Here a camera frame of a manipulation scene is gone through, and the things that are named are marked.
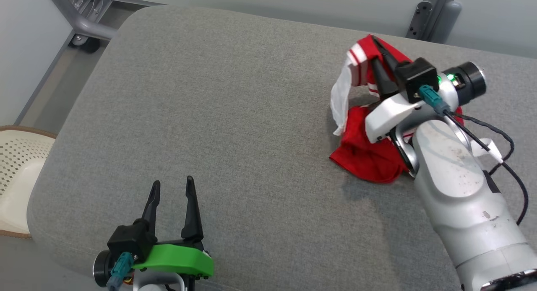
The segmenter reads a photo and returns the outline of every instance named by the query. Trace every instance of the white cable clip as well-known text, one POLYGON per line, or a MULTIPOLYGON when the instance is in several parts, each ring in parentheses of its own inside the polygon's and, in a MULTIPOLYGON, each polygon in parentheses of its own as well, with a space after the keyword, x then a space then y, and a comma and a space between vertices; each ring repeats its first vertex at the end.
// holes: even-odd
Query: white cable clip
POLYGON ((470 145, 472 146, 472 154, 474 157, 490 154, 496 161, 498 161, 498 163, 503 163, 502 154, 494 144, 494 141, 489 138, 480 138, 480 140, 490 149, 490 151, 485 151, 485 149, 475 142, 475 140, 472 140, 470 141, 470 145))

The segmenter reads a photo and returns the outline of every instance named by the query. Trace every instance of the cable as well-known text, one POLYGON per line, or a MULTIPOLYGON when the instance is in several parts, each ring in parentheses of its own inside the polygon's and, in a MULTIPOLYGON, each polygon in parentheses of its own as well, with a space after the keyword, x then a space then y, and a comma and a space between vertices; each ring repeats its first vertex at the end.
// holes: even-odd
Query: cable
MULTIPOLYGON (((470 130, 468 130, 464 125, 460 124, 454 117, 451 115, 451 112, 448 110, 445 110, 443 114, 448 117, 455 125, 457 125, 458 128, 460 128, 463 132, 465 132, 470 138, 472 138, 477 144, 479 144, 485 151, 490 151, 490 148, 486 146, 479 138, 477 138, 476 135, 474 135, 470 130)), ((528 196, 528 190, 526 189, 526 186, 524 185, 524 182, 522 182, 522 179, 514 172, 514 170, 507 165, 502 159, 499 160, 500 165, 502 165, 508 173, 510 173, 513 178, 518 182, 518 185, 520 186, 520 189, 522 190, 522 195, 524 196, 524 206, 522 207, 522 212, 520 213, 520 216, 518 216, 518 220, 516 221, 517 225, 520 225, 522 220, 524 219, 524 216, 526 215, 526 211, 528 210, 529 205, 529 196, 528 196)))
MULTIPOLYGON (((500 134, 503 136, 503 138, 505 138, 505 140, 507 140, 509 142, 509 145, 510 145, 510 149, 509 149, 509 152, 507 153, 507 155, 505 155, 505 157, 503 158, 503 161, 507 161, 507 159, 509 159, 509 157, 513 154, 514 152, 514 141, 512 140, 512 138, 504 131, 500 130, 499 128, 495 127, 494 125, 491 125, 489 123, 486 123, 484 121, 481 121, 479 119, 476 119, 474 117, 470 117, 470 116, 466 116, 466 115, 462 115, 462 114, 457 114, 457 113, 453 113, 453 112, 450 112, 450 115, 453 115, 453 116, 456 116, 456 117, 460 117, 464 120, 469 120, 469 121, 472 121, 473 123, 476 123, 478 125, 481 125, 483 127, 487 127, 489 128, 491 131, 497 133, 497 134, 500 134)), ((501 166, 501 163, 498 163, 496 164, 493 169, 491 169, 489 171, 489 175, 492 175, 493 173, 496 172, 496 170, 501 166)))

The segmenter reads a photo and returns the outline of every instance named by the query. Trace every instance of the metal bracket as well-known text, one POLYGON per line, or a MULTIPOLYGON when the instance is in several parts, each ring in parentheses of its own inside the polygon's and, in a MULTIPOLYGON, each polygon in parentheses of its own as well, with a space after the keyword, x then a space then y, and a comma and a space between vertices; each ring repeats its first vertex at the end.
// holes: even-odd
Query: metal bracket
POLYGON ((52 0, 52 2, 75 30, 74 45, 80 46, 86 42, 87 37, 109 41, 115 36, 116 29, 97 23, 112 0, 73 0, 72 4, 69 0, 52 0))
POLYGON ((454 0, 423 0, 418 3, 406 37, 444 43, 462 10, 454 0))

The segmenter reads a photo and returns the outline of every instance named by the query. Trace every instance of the gray table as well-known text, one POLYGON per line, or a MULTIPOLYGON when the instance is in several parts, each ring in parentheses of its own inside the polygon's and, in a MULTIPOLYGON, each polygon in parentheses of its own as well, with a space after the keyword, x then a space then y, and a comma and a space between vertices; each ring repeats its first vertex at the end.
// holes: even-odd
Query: gray table
MULTIPOLYGON (((345 51, 366 35, 205 8, 136 12, 42 170, 28 212, 35 241, 90 275, 115 227, 141 215, 153 180, 162 183, 156 234, 178 238, 192 175, 216 273, 198 289, 457 290, 412 179, 371 184, 328 159, 339 141, 330 88, 345 51)), ((534 199, 537 60, 382 38, 441 70, 481 66, 489 90, 465 111, 516 141, 510 164, 534 199)), ((362 88, 352 96, 370 99, 362 88)), ((516 182, 503 170, 494 178, 518 216, 516 182)), ((536 219, 532 201, 522 231, 533 245, 536 219)))

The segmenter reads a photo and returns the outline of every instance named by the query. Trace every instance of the laundry basket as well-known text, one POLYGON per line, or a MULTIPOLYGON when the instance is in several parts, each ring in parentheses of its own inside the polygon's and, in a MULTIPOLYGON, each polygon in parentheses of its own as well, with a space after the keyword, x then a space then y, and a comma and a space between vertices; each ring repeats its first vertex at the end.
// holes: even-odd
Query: laundry basket
POLYGON ((33 128, 0 127, 0 234, 31 237, 26 208, 55 138, 33 128))

